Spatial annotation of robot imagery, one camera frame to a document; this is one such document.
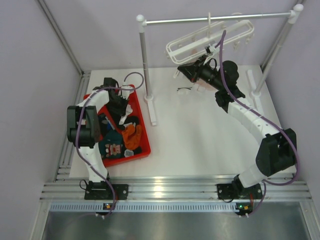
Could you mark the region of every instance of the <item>white table surface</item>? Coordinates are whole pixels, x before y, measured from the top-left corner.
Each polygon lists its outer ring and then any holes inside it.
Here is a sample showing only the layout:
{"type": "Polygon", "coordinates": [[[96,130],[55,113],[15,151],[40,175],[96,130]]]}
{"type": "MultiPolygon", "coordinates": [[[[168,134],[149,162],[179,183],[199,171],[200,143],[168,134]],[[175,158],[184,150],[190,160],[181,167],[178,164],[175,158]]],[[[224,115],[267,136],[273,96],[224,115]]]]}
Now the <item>white table surface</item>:
{"type": "MultiPolygon", "coordinates": [[[[258,65],[239,66],[238,88],[248,97],[249,83],[246,70],[252,69],[256,79],[262,72],[258,65]]],[[[121,85],[124,77],[140,69],[93,70],[87,89],[90,93],[103,84],[105,77],[116,79],[121,85]]],[[[189,94],[177,94],[177,88],[191,87],[181,73],[173,78],[174,67],[149,69],[157,126],[152,126],[147,104],[144,102],[144,86],[137,90],[151,154],[108,167],[110,177],[191,177],[209,175],[236,175],[255,163],[259,146],[254,137],[232,116],[218,107],[215,92],[192,90],[189,94]]],[[[138,86],[141,77],[130,76],[128,84],[138,86]]],[[[268,88],[261,89],[261,103],[267,118],[279,123],[268,88]]],[[[71,178],[88,177],[85,164],[75,151],[72,156],[71,178]]],[[[285,173],[294,173],[295,167],[285,173]]]]}

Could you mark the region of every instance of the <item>red plastic tray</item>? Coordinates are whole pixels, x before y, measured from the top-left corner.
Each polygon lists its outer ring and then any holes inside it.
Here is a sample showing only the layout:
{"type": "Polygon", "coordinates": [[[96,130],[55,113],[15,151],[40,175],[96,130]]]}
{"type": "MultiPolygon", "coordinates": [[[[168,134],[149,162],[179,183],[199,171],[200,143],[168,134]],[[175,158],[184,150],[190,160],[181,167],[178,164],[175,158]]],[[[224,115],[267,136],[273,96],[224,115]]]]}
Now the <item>red plastic tray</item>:
{"type": "MultiPolygon", "coordinates": [[[[103,159],[103,165],[105,167],[109,167],[109,166],[113,166],[113,165],[117,165],[117,164],[122,164],[122,163],[126,163],[129,161],[133,161],[136,159],[142,159],[145,157],[148,157],[151,153],[151,149],[150,149],[150,144],[149,144],[149,139],[148,139],[148,135],[147,135],[147,130],[146,130],[146,126],[145,126],[145,122],[144,122],[144,118],[142,116],[142,112],[141,112],[141,108],[139,105],[139,100],[138,100],[138,96],[136,91],[134,91],[133,93],[130,94],[129,96],[129,102],[128,104],[130,104],[133,112],[129,115],[129,116],[136,116],[139,118],[139,124],[142,127],[142,134],[141,134],[141,140],[140,140],[140,147],[142,149],[142,152],[133,156],[129,156],[129,157],[122,157],[122,158],[118,158],[118,159],[109,159],[109,158],[105,158],[103,159]]],[[[105,114],[107,116],[107,118],[110,120],[111,124],[113,126],[116,126],[115,123],[113,122],[108,110],[106,106],[103,106],[100,111],[98,112],[98,115],[100,114],[105,114]]],[[[115,129],[117,132],[119,132],[121,134],[121,130],[116,128],[115,129]]]]}

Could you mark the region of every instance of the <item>lavender wall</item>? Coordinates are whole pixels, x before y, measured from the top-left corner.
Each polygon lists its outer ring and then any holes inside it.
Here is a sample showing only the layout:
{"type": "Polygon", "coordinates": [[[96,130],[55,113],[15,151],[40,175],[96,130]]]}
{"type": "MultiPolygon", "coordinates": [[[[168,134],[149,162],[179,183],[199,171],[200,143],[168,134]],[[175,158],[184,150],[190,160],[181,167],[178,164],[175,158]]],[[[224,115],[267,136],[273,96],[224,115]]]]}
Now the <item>lavender wall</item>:
{"type": "Polygon", "coordinates": [[[320,1],[308,0],[267,79],[283,127],[297,133],[302,176],[320,213],[320,1]]]}
{"type": "MultiPolygon", "coordinates": [[[[136,16],[148,20],[287,12],[296,0],[46,0],[80,65],[86,70],[140,68],[141,49],[136,16]]],[[[285,19],[252,20],[255,35],[242,41],[236,54],[225,46],[225,59],[238,64],[263,61],[285,19]]],[[[159,25],[146,28],[150,67],[174,64],[166,44],[206,23],[159,25]]]]}
{"type": "Polygon", "coordinates": [[[28,239],[79,75],[34,0],[0,1],[0,239],[28,239]]]}

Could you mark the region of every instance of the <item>metal frame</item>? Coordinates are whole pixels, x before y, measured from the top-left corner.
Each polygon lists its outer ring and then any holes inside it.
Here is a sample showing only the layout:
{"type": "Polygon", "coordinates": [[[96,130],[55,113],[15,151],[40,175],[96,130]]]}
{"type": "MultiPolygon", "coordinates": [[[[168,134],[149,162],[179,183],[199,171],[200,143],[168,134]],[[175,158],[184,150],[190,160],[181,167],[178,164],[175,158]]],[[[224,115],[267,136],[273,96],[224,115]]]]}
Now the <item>metal frame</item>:
{"type": "MultiPolygon", "coordinates": [[[[77,71],[81,74],[77,92],[73,103],[78,103],[83,95],[86,93],[91,72],[83,72],[76,57],[74,56],[70,46],[63,36],[59,26],[52,16],[47,4],[44,0],[36,0],[41,10],[48,19],[55,34],[61,42],[61,45],[66,50],[72,63],[77,71]]],[[[219,16],[211,17],[213,21],[220,20],[241,20],[241,19],[257,19],[257,18],[280,18],[288,17],[289,13],[267,13],[267,14],[251,14],[241,16],[219,16]]],[[[173,20],[155,20],[146,21],[148,25],[171,24],[171,23],[187,23],[187,22],[201,22],[207,21],[208,18],[191,18],[191,19],[173,19],[173,20]]],[[[279,43],[280,37],[274,42],[270,52],[274,52],[275,46],[279,43]]],[[[144,76],[146,83],[146,95],[152,96],[149,89],[149,73],[147,52],[145,49],[145,34],[140,33],[141,49],[143,58],[144,76]]],[[[73,146],[65,137],[61,153],[59,156],[58,165],[50,182],[47,182],[41,193],[39,206],[37,210],[36,220],[34,222],[29,239],[39,240],[42,238],[45,225],[48,218],[49,211],[53,211],[55,206],[101,206],[103,201],[84,201],[84,192],[79,188],[80,179],[69,178],[71,169],[71,157],[73,154],[73,146]]],[[[292,178],[291,174],[278,174],[276,178],[272,178],[274,182],[283,182],[292,178]]],[[[174,206],[174,210],[178,212],[183,211],[224,211],[234,210],[234,203],[221,203],[218,199],[217,187],[218,183],[229,183],[233,179],[231,175],[215,175],[215,176],[201,176],[201,177],[141,177],[141,178],[113,178],[113,183],[129,184],[129,193],[127,201],[119,201],[118,211],[166,211],[169,205],[174,206]]],[[[292,185],[277,187],[267,185],[266,202],[299,202],[301,211],[305,219],[306,226],[309,230],[312,240],[320,239],[320,220],[312,202],[307,184],[304,181],[296,181],[292,185]]]]}
{"type": "Polygon", "coordinates": [[[153,104],[153,95],[152,89],[150,88],[150,77],[149,77],[149,67],[147,60],[147,47],[146,47],[146,37],[145,37],[145,28],[152,25],[164,25],[164,24],[178,24],[178,23],[195,23],[195,22],[211,22],[211,21],[238,21],[238,20],[250,20],[250,19],[269,19],[269,18],[288,18],[285,26],[283,27],[280,35],[278,36],[278,41],[272,51],[271,55],[267,56],[265,69],[262,74],[262,78],[259,81],[257,87],[252,91],[254,97],[260,96],[260,90],[264,85],[267,76],[270,72],[270,69],[273,65],[274,60],[276,59],[280,49],[282,48],[283,43],[285,42],[292,25],[298,19],[300,13],[303,10],[303,5],[296,4],[293,7],[293,10],[288,12],[275,12],[275,13],[262,13],[262,14],[245,14],[245,15],[228,15],[228,16],[209,16],[208,17],[199,17],[199,18],[184,18],[184,19],[166,19],[166,20],[149,20],[147,21],[143,15],[138,15],[136,20],[139,26],[139,35],[140,35],[140,45],[142,53],[142,65],[144,73],[144,82],[145,82],[145,91],[146,95],[144,99],[148,104],[150,121],[153,126],[157,125],[157,118],[155,114],[155,107],[153,104]]]}
{"type": "MultiPolygon", "coordinates": [[[[78,102],[87,91],[90,72],[86,72],[79,81],[75,102],[78,102]]],[[[73,146],[67,142],[64,144],[57,171],[52,177],[52,181],[47,182],[42,190],[37,217],[30,235],[30,240],[42,238],[48,211],[57,205],[64,206],[85,206],[100,205],[106,201],[84,200],[85,193],[79,188],[80,178],[69,178],[71,169],[71,156],[73,146]]],[[[178,212],[192,211],[214,212],[219,210],[222,204],[218,199],[216,184],[230,183],[233,175],[214,175],[198,177],[139,177],[125,178],[114,177],[112,183],[129,184],[128,200],[118,201],[118,211],[140,211],[140,212],[168,212],[168,203],[175,206],[178,212]]],[[[280,173],[277,177],[272,177],[273,182],[284,182],[292,178],[292,174],[280,173]]],[[[230,208],[237,202],[245,200],[235,200],[225,207],[225,212],[230,212],[230,208]]],[[[312,202],[312,197],[305,181],[296,181],[288,186],[273,186],[267,184],[267,194],[264,202],[299,202],[305,223],[310,232],[311,239],[319,239],[320,225],[319,217],[312,202]]]]}

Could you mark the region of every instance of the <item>purple cable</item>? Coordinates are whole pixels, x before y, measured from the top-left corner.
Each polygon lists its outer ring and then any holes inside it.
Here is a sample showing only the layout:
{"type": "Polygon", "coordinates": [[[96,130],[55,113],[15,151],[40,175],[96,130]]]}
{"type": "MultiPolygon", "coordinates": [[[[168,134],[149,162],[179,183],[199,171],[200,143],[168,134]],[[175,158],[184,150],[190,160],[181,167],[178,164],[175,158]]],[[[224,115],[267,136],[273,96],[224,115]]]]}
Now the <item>purple cable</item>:
{"type": "MultiPolygon", "coordinates": [[[[90,102],[91,98],[93,96],[95,96],[97,93],[101,92],[101,91],[104,91],[104,90],[109,90],[109,89],[114,89],[114,90],[122,90],[122,91],[132,91],[132,90],[137,90],[139,89],[143,84],[144,84],[144,76],[140,73],[140,72],[137,72],[137,71],[133,71],[133,72],[130,72],[127,76],[125,76],[123,82],[125,82],[127,80],[127,78],[132,75],[132,74],[138,74],[141,76],[142,78],[142,81],[141,81],[141,84],[138,86],[138,87],[134,87],[134,88],[121,88],[121,87],[114,87],[114,86],[108,86],[108,87],[104,87],[104,88],[101,88],[99,89],[98,91],[92,93],[88,98],[87,100],[85,101],[85,103],[83,104],[83,107],[82,107],[82,110],[81,110],[81,113],[80,113],[80,117],[79,117],[79,123],[82,122],[82,119],[84,118],[84,113],[85,113],[85,108],[87,106],[87,104],[90,102]]],[[[116,193],[115,193],[115,190],[114,188],[112,187],[111,183],[107,180],[107,176],[102,176],[91,164],[90,162],[88,162],[88,160],[86,160],[80,153],[79,151],[79,135],[80,135],[80,129],[81,129],[81,124],[78,124],[78,128],[76,130],[76,137],[75,137],[75,149],[76,149],[76,152],[78,153],[79,157],[88,165],[90,166],[90,168],[92,169],[92,171],[97,174],[100,178],[102,178],[107,184],[108,186],[110,187],[111,191],[112,191],[112,196],[113,196],[113,202],[112,202],[112,208],[110,209],[110,211],[108,212],[108,214],[106,215],[109,216],[111,214],[111,212],[115,209],[116,207],[116,193]]]]}
{"type": "Polygon", "coordinates": [[[270,124],[271,126],[273,126],[275,129],[277,129],[283,136],[284,138],[287,140],[287,142],[289,143],[291,149],[293,150],[295,159],[296,159],[296,173],[293,176],[293,178],[288,181],[288,182],[284,182],[284,183],[275,183],[275,182],[271,182],[268,180],[263,180],[264,182],[271,184],[271,185],[276,185],[276,186],[285,186],[285,185],[289,185],[292,184],[294,181],[296,181],[298,179],[298,176],[300,175],[300,158],[297,152],[297,149],[294,145],[294,143],[291,141],[291,139],[288,137],[288,135],[274,122],[270,121],[269,119],[267,119],[266,117],[262,116],[260,113],[256,112],[255,110],[251,109],[250,107],[248,107],[247,105],[243,104],[241,101],[239,101],[230,91],[230,89],[227,86],[226,83],[226,79],[225,79],[225,74],[224,74],[224,66],[223,66],[223,59],[222,59],[222,49],[223,49],[223,45],[224,45],[224,39],[226,36],[227,31],[224,30],[221,40],[219,41],[218,45],[220,44],[220,53],[219,53],[219,64],[220,64],[220,74],[221,74],[221,78],[222,78],[222,83],[223,86],[225,88],[225,90],[227,91],[227,93],[231,96],[231,98],[236,101],[239,105],[241,105],[242,107],[244,107],[245,109],[251,111],[252,113],[254,113],[255,115],[257,115],[258,117],[261,117],[261,119],[263,119],[265,122],[267,122],[268,124],[270,124]]]}
{"type": "Polygon", "coordinates": [[[260,206],[262,205],[262,202],[264,201],[264,199],[265,199],[265,197],[266,197],[267,185],[266,185],[266,183],[265,183],[264,181],[263,181],[262,183],[263,183],[263,186],[264,186],[264,191],[263,191],[263,195],[262,195],[262,197],[261,197],[261,200],[260,200],[260,202],[258,203],[258,205],[252,210],[252,212],[250,212],[250,213],[248,214],[248,216],[251,216],[251,215],[253,215],[256,211],[258,211],[258,209],[260,208],[260,206]]]}

